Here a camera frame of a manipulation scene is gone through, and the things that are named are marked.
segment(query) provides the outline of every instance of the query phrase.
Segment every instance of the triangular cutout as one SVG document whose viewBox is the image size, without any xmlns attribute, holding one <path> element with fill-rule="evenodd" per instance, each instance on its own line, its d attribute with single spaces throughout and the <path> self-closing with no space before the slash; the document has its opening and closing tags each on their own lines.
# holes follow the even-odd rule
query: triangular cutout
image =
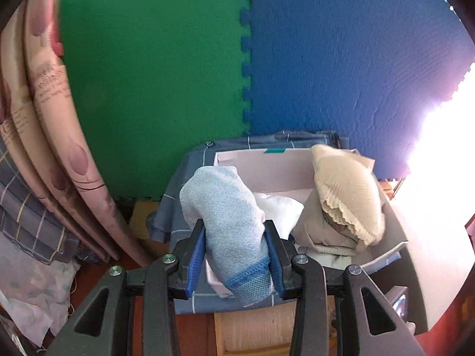
<svg viewBox="0 0 475 356">
<path fill-rule="evenodd" d="M 76 333 L 94 337 L 100 336 L 108 297 L 108 289 L 104 288 L 99 292 L 77 321 L 77 324 L 74 327 Z"/>
<path fill-rule="evenodd" d="M 396 324 L 391 320 L 388 313 L 378 302 L 374 294 L 367 287 L 361 289 L 366 317 L 370 327 L 370 333 L 374 336 L 382 333 L 393 332 Z"/>
</svg>

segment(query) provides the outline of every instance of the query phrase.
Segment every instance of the red floor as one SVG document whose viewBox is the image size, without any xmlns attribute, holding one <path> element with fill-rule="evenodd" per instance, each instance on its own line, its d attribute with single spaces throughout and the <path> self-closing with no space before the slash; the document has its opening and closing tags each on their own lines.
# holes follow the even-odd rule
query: red floor
<svg viewBox="0 0 475 356">
<path fill-rule="evenodd" d="M 137 268 L 137 264 L 127 255 L 118 261 L 125 270 Z M 91 291 L 98 280 L 106 273 L 110 266 L 83 265 L 77 273 L 77 289 L 71 295 L 71 304 L 78 306 L 83 298 Z M 450 356 L 454 344 L 463 330 L 462 304 L 467 296 L 475 296 L 475 271 L 472 270 L 467 282 L 453 301 L 447 312 L 433 329 L 422 335 L 417 340 L 424 348 L 427 356 Z M 135 317 L 137 322 L 141 316 L 142 302 L 137 301 Z M 134 356 L 141 355 L 142 329 L 139 325 L 134 326 Z M 214 331 L 213 314 L 178 315 L 177 332 L 180 341 L 182 356 L 215 356 L 216 338 Z"/>
</svg>

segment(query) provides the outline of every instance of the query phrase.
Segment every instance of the silver screw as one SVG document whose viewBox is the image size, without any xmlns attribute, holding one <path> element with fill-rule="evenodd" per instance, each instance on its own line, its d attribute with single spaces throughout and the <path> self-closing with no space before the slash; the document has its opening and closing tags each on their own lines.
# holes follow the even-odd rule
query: silver screw
<svg viewBox="0 0 475 356">
<path fill-rule="evenodd" d="M 109 269 L 109 274 L 111 276 L 118 276 L 122 273 L 122 268 L 119 265 L 114 265 Z"/>
<path fill-rule="evenodd" d="M 294 257 L 294 261 L 299 265 L 305 265 L 308 262 L 308 257 L 305 254 L 298 254 Z"/>
<path fill-rule="evenodd" d="M 173 254 L 165 254 L 163 257 L 162 257 L 162 261 L 164 263 L 174 263 L 176 261 L 176 257 L 173 255 Z"/>
<path fill-rule="evenodd" d="M 358 276 L 361 274 L 362 270 L 361 268 L 358 266 L 358 265 L 350 265 L 348 266 L 348 271 L 350 272 L 350 274 L 352 274 L 353 276 Z"/>
</svg>

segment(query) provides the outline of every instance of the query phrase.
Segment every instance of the blue foam mat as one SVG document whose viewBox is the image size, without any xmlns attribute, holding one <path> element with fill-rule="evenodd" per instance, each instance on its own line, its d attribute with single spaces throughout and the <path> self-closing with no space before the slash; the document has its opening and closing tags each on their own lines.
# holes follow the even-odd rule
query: blue foam mat
<svg viewBox="0 0 475 356">
<path fill-rule="evenodd" d="M 424 119 L 450 99 L 475 46 L 445 0 L 251 0 L 241 12 L 251 134 L 336 129 L 401 178 Z"/>
</svg>

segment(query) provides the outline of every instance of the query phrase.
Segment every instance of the green foam mat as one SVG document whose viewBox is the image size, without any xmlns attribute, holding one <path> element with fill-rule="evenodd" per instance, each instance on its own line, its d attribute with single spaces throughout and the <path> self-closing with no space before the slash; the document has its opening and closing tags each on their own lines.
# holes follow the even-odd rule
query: green foam mat
<svg viewBox="0 0 475 356">
<path fill-rule="evenodd" d="M 247 131 L 243 0 L 61 0 L 77 113 L 113 196 L 158 198 L 193 146 Z"/>
</svg>

